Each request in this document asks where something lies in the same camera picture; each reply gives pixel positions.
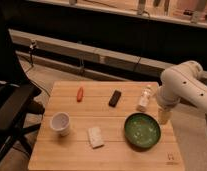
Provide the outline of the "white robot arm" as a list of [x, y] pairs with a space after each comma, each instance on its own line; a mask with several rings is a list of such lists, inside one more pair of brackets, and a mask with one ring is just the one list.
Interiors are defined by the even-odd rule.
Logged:
[[160, 124], [166, 124], [171, 117], [171, 109], [176, 107], [181, 99], [185, 99], [205, 113], [207, 126], [207, 86], [200, 81], [202, 73], [203, 68], [196, 61], [173, 65], [161, 73], [162, 85], [155, 94], [160, 107]]

